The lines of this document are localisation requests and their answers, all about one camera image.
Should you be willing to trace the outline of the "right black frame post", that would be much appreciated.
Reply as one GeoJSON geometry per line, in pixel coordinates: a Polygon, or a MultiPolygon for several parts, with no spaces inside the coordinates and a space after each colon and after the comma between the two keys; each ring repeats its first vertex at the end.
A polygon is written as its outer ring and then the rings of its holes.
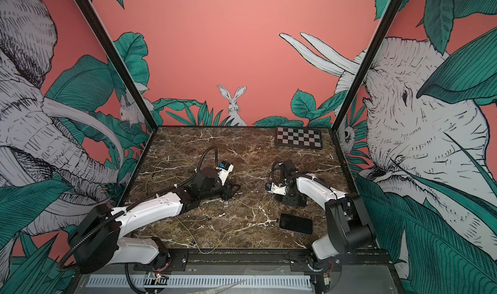
{"type": "Polygon", "coordinates": [[[372,62],[374,61],[375,56],[381,47],[383,39],[385,38],[388,30],[390,29],[390,26],[392,25],[392,22],[402,2],[403,0],[389,0],[388,6],[386,7],[385,12],[383,13],[383,16],[376,29],[375,35],[371,39],[371,43],[368,49],[366,50],[365,56],[363,58],[363,61],[361,62],[359,70],[354,76],[352,85],[340,108],[339,114],[336,117],[335,122],[331,128],[333,134],[336,134],[338,132],[339,127],[348,111],[348,108],[351,106],[351,103],[356,93],[358,92],[359,88],[362,86],[366,74],[370,69],[372,62]]]}

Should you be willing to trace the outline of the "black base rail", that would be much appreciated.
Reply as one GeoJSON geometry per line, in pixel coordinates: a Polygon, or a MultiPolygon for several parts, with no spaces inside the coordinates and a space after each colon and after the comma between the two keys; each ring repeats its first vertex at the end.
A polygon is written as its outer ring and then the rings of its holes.
{"type": "Polygon", "coordinates": [[[343,265],[391,264],[392,259],[383,249],[359,249],[343,255],[318,260],[308,249],[217,249],[211,253],[197,249],[169,249],[166,256],[142,264],[138,259],[112,260],[112,264],[130,263],[134,268],[185,271],[188,265],[277,265],[289,266],[292,272],[318,273],[325,269],[340,271],[343,265]]]}

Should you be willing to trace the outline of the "black smartphone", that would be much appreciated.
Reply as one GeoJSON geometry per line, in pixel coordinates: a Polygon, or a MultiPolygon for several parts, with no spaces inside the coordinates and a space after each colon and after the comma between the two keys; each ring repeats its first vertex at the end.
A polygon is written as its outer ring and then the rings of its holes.
{"type": "Polygon", "coordinates": [[[310,236],[313,234],[313,220],[283,213],[280,216],[279,228],[310,236]]]}

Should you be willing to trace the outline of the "black frame post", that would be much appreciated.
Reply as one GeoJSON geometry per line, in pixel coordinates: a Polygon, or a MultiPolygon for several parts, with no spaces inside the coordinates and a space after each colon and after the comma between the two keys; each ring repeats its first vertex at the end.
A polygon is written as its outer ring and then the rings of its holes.
{"type": "Polygon", "coordinates": [[[109,57],[111,64],[114,66],[119,78],[123,81],[125,87],[135,100],[138,108],[150,125],[152,131],[156,131],[159,127],[155,122],[154,117],[151,115],[150,110],[147,108],[141,94],[134,83],[134,80],[129,73],[122,57],[116,49],[114,42],[111,40],[109,33],[102,24],[101,19],[98,17],[97,12],[94,10],[93,5],[89,0],[74,0],[79,10],[84,15],[87,23],[92,29],[94,35],[97,37],[99,43],[103,47],[106,55],[109,57]]]}
{"type": "Polygon", "coordinates": [[[390,26],[392,25],[392,22],[402,2],[403,0],[389,0],[388,6],[386,7],[385,12],[383,13],[383,16],[376,29],[375,35],[371,39],[371,43],[368,49],[366,50],[365,56],[363,58],[363,61],[361,62],[359,70],[354,76],[352,85],[340,108],[339,114],[336,117],[335,122],[331,128],[333,134],[336,134],[338,132],[339,127],[348,111],[348,108],[351,106],[351,103],[356,93],[358,92],[359,88],[362,86],[366,74],[370,69],[372,62],[374,61],[375,56],[381,47],[383,39],[385,38],[388,30],[390,29],[390,26]]]}

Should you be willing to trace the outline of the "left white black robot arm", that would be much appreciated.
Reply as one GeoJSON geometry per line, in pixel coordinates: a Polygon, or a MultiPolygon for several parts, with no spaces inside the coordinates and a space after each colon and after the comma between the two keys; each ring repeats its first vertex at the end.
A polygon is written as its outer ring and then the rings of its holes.
{"type": "Polygon", "coordinates": [[[160,238],[130,238],[132,231],[162,219],[183,215],[204,200],[231,199],[240,186],[229,180],[234,166],[215,159],[214,167],[198,165],[186,181],[125,207],[110,208],[99,204],[92,208],[70,234],[70,249],[59,261],[59,272],[77,269],[93,273],[111,264],[142,264],[161,270],[171,261],[160,238]]]}

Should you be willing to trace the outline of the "left black frame post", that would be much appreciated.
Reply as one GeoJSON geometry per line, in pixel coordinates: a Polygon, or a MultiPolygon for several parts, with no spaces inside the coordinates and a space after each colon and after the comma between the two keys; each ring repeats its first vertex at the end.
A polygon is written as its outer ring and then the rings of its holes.
{"type": "Polygon", "coordinates": [[[101,19],[98,17],[97,12],[94,10],[93,5],[89,0],[74,0],[79,10],[84,15],[87,23],[92,29],[94,35],[97,37],[99,43],[103,47],[106,55],[109,57],[111,64],[114,66],[119,78],[123,81],[125,87],[135,100],[138,108],[150,125],[152,131],[156,131],[159,127],[155,122],[154,117],[151,115],[150,110],[147,108],[141,94],[134,83],[134,80],[129,73],[122,57],[116,49],[114,42],[111,40],[109,33],[102,24],[101,19]]]}

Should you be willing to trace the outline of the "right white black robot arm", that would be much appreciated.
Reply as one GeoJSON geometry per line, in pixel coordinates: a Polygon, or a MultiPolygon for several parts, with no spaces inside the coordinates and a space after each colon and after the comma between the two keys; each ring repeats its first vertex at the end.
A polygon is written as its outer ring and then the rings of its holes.
{"type": "Polygon", "coordinates": [[[273,163],[265,190],[284,205],[305,207],[308,199],[326,217],[326,234],[311,244],[316,259],[327,260],[375,241],[375,229],[358,193],[345,193],[311,172],[300,172],[291,160],[273,163]]]}

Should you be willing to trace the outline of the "black white checkerboard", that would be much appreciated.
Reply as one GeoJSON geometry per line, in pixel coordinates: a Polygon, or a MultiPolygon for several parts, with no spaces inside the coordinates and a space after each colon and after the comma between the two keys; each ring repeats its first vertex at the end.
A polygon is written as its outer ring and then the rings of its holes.
{"type": "Polygon", "coordinates": [[[321,150],[324,147],[321,131],[308,128],[277,127],[274,144],[321,150]]]}

